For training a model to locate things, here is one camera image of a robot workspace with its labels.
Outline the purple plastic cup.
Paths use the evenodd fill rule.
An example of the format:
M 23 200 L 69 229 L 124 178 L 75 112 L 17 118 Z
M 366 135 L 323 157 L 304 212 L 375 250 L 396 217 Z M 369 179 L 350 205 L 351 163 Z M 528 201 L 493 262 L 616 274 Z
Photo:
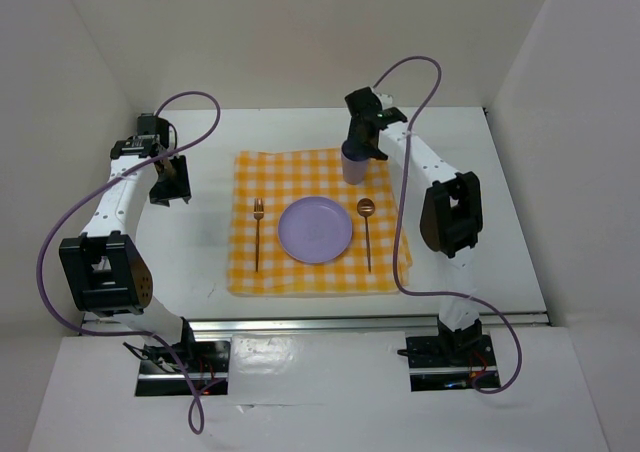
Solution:
M 365 179 L 369 157 L 356 142 L 345 140 L 341 146 L 341 164 L 344 181 L 358 185 Z

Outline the copper spoon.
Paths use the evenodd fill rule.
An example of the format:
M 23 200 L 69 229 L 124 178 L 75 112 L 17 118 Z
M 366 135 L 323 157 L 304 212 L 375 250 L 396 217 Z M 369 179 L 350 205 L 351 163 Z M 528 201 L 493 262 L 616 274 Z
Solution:
M 375 213 L 375 204 L 370 198 L 362 198 L 357 203 L 357 212 L 364 219 L 365 224 L 365 241 L 366 241 L 366 253 L 367 253 L 367 268 L 368 271 L 372 271 L 372 257 L 371 257 L 371 239 L 369 218 Z

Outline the copper fork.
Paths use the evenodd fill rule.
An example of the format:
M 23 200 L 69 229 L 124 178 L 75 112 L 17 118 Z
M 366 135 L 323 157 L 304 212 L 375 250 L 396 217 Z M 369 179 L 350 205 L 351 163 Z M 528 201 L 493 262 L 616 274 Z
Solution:
M 258 273 L 260 264 L 260 224 L 264 218 L 264 200 L 261 197 L 254 199 L 253 218 L 256 221 L 254 266 L 255 272 Z

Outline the yellow checkered cloth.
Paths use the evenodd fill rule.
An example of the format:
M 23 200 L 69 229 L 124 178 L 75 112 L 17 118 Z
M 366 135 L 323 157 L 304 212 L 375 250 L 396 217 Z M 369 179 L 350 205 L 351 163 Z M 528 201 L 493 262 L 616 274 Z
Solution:
M 397 293 L 412 257 L 395 234 L 389 166 L 347 184 L 339 149 L 242 151 L 234 161 L 227 289 L 245 297 Z

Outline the purple plastic plate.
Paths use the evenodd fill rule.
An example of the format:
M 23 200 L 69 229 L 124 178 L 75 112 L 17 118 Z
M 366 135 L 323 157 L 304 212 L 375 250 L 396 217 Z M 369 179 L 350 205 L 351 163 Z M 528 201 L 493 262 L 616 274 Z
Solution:
M 291 258 L 305 264 L 324 264 L 347 250 L 353 225 L 349 213 L 338 202 L 308 196 L 284 209 L 278 221 L 277 237 Z

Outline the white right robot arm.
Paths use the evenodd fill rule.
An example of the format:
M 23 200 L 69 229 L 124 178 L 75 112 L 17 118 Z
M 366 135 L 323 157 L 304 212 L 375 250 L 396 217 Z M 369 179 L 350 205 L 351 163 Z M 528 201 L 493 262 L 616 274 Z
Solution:
M 341 146 L 344 181 L 363 182 L 372 160 L 396 161 L 424 194 L 421 238 L 431 251 L 446 257 L 449 287 L 472 295 L 472 249 L 483 228 L 479 178 L 449 165 L 410 132 L 407 117 L 391 105 L 390 97 L 364 87 L 346 95 L 345 102 L 350 123 Z

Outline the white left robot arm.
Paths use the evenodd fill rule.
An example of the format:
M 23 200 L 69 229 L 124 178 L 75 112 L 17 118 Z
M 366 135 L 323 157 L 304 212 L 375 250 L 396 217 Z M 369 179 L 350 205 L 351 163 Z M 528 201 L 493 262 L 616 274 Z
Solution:
M 166 342 L 163 360 L 186 371 L 198 359 L 193 332 L 154 297 L 152 272 L 134 243 L 147 203 L 168 207 L 192 198 L 186 157 L 176 148 L 177 131 L 169 121 L 140 115 L 135 134 L 110 151 L 112 185 L 79 236 L 62 240 L 59 257 L 79 310 L 151 333 L 146 344 Z

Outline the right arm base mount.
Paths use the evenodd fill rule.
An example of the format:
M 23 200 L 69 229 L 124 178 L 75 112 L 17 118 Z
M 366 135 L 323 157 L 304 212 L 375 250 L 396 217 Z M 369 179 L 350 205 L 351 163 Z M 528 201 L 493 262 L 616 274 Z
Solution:
M 488 334 L 456 353 L 445 352 L 437 336 L 413 336 L 396 354 L 407 360 L 412 392 L 453 391 L 501 386 L 493 343 Z

